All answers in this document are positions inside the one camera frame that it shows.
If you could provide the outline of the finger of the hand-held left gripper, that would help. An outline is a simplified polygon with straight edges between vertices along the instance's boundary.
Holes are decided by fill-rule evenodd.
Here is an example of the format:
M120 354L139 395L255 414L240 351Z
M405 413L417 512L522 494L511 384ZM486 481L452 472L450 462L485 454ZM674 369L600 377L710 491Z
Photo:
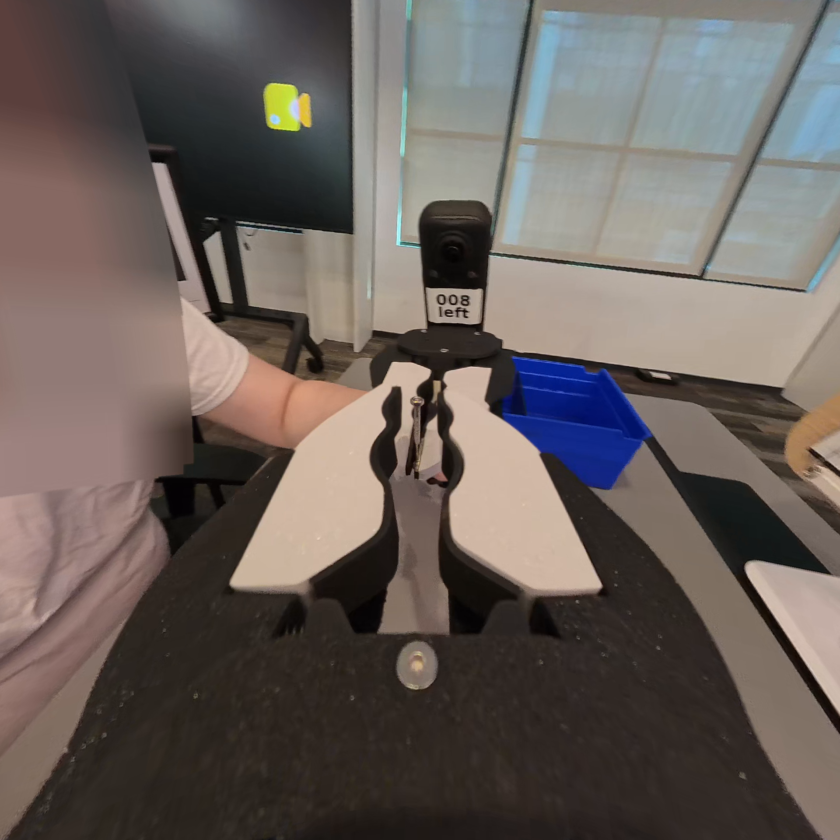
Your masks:
M437 419L439 394L443 390L451 390L468 397L479 408L490 412L490 405L487 403L490 373L491 370L487 367L462 367L447 371L441 381L434 383L424 430L423 480L435 475L438 471L443 471L444 445L438 432Z
M395 434L396 464L393 476L413 476L413 415L411 397L419 395L425 400L424 426L427 421L428 404L432 400L434 379L432 372L422 365L411 362L393 362L385 375L384 385L398 387L402 394Z

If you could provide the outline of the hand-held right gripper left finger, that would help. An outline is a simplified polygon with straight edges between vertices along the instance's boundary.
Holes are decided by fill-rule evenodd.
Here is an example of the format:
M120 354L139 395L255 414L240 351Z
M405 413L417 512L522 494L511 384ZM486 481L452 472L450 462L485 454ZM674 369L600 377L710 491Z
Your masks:
M380 632L399 535L391 478L403 389L379 385L297 447L229 581L235 594L327 600Z

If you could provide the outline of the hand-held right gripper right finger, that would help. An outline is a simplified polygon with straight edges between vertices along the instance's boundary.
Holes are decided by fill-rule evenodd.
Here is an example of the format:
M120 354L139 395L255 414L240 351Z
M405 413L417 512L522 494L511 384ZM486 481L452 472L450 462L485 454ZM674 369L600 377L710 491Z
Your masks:
M560 492L569 471L469 396L437 401L443 472L438 568L451 634L479 634L501 607L526 629L545 603L595 599L603 582Z

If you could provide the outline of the blue plastic bin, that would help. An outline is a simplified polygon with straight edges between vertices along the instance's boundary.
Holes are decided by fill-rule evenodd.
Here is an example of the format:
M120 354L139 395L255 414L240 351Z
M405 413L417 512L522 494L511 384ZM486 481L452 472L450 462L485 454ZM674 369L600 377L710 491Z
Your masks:
M652 434L611 374L524 356L512 362L503 419L587 486L612 489Z

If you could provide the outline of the person's left forearm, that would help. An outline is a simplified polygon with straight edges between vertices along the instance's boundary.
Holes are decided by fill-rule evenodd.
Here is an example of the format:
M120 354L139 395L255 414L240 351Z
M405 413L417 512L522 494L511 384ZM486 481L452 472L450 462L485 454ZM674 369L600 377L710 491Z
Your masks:
M262 444L295 448L365 392L304 381L254 356L232 395L204 417Z

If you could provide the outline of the frosted grid window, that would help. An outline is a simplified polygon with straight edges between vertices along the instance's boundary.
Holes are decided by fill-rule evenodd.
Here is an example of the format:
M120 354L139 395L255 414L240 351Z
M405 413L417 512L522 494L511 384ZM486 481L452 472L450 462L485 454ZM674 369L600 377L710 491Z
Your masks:
M406 2L400 245L812 291L838 253L838 2Z

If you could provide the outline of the black display stand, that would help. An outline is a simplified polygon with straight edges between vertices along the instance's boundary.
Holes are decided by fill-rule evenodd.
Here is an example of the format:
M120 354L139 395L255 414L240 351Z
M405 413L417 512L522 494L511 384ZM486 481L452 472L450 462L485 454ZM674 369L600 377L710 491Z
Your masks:
M320 374L324 371L322 351L313 339L308 315L302 311L289 311L277 308L265 308L254 305L249 299L245 276L242 250L244 237L238 232L239 226L229 217L205 217L199 224L200 239L207 242L214 235L219 235L230 290L231 302L220 302L221 315L242 318L250 321L280 324L290 331L290 339L281 369L291 374L297 371L301 352L306 351L306 366L309 372Z

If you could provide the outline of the large black display screen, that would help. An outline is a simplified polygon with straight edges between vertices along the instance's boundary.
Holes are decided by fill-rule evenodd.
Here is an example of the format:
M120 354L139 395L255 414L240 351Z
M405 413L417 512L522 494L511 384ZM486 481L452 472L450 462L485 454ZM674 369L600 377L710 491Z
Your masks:
M353 231L352 3L107 2L145 137L200 217Z

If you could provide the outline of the framed marker sign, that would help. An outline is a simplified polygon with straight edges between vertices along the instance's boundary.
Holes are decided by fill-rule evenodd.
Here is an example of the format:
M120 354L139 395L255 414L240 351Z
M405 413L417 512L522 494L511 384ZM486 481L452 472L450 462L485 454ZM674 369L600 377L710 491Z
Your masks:
M171 242L178 289L183 299L215 319L220 312L217 292L203 241L188 212L176 149L149 143L148 150Z

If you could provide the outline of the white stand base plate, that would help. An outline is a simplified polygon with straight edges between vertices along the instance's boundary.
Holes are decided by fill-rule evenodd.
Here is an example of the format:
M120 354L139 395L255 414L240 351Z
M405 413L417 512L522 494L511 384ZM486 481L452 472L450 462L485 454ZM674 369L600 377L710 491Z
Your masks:
M839 395L806 414L790 431L785 458L794 473L839 509L839 477L820 469L809 447L839 430ZM839 711L839 579L836 574L752 560L747 578L810 672Z

